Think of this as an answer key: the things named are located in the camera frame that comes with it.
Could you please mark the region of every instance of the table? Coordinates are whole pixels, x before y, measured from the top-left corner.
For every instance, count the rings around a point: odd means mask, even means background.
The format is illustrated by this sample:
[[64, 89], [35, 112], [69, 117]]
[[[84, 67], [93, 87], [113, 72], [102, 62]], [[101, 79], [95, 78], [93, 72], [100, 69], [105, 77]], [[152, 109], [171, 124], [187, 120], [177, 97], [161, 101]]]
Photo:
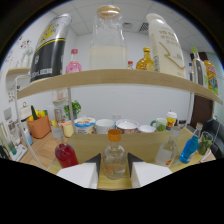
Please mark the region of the table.
[[[152, 163], [157, 154], [160, 145], [169, 139], [170, 132], [153, 132], [153, 133], [135, 133], [122, 134], [120, 144], [125, 151], [137, 156], [147, 163]], [[179, 156], [189, 138], [192, 137], [192, 132], [187, 128], [181, 129], [180, 136], [177, 139], [178, 155], [170, 166], [172, 172], [177, 172], [185, 167], [197, 164], [204, 157], [197, 152], [191, 162], [184, 164], [180, 162]], [[126, 171], [122, 178], [118, 180], [108, 179], [103, 172], [102, 153], [109, 145], [108, 136], [106, 134], [77, 134], [74, 133], [67, 141], [70, 144], [78, 158], [80, 164], [101, 153], [101, 166], [98, 180], [98, 189], [101, 190], [124, 190], [132, 189], [132, 183], [129, 173], [128, 162], [126, 163]], [[206, 161], [215, 160], [211, 153]], [[48, 168], [48, 172], [57, 174], [61, 169], [60, 164], [55, 158]]]

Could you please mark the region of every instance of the shelf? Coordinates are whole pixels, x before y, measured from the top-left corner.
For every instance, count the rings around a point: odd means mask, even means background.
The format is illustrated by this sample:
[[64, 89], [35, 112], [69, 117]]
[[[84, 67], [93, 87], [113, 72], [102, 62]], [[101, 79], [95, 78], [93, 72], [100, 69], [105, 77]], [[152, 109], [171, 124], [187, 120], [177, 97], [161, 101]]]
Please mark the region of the shelf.
[[15, 75], [19, 73], [28, 73], [30, 71], [29, 67], [18, 67], [18, 68], [11, 68], [8, 70], [7, 75]]
[[53, 103], [59, 103], [59, 102], [62, 102], [62, 101], [64, 101], [64, 100], [67, 100], [68, 99], [68, 97], [65, 97], [65, 98], [63, 98], [63, 99], [61, 99], [61, 100], [53, 100], [52, 102]]
[[160, 72], [130, 69], [101, 69], [58, 75], [38, 80], [18, 92], [18, 99], [33, 94], [68, 87], [95, 84], [141, 84], [164, 86], [192, 92], [195, 95], [223, 104], [222, 100], [205, 87], [192, 81]]

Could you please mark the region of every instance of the basket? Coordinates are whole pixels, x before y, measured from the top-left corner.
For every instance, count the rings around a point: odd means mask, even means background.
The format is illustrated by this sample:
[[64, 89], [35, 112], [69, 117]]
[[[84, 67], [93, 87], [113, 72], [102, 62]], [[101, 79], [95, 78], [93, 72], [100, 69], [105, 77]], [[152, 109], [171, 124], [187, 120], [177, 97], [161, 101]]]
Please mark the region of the basket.
[[26, 121], [30, 129], [30, 134], [34, 138], [43, 138], [51, 131], [48, 115], [45, 115], [38, 120]]

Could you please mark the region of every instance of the pink bottle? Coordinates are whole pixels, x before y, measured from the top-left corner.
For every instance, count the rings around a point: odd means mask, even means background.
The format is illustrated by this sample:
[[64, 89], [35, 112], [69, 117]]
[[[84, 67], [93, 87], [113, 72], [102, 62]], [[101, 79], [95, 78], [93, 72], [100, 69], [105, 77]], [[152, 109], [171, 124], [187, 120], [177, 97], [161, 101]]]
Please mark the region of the pink bottle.
[[71, 62], [66, 67], [66, 73], [82, 71], [82, 66], [76, 60], [77, 54], [78, 54], [78, 49], [71, 50]]

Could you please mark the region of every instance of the yellow bottle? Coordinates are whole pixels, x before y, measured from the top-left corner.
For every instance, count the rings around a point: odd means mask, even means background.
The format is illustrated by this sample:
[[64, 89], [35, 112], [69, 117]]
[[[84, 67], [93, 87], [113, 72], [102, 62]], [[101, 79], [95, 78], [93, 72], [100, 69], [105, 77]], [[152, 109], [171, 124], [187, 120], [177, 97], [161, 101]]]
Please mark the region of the yellow bottle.
[[153, 60], [151, 59], [151, 56], [150, 56], [149, 47], [144, 47], [143, 51], [144, 51], [144, 58], [138, 61], [136, 65], [136, 69], [154, 71]]

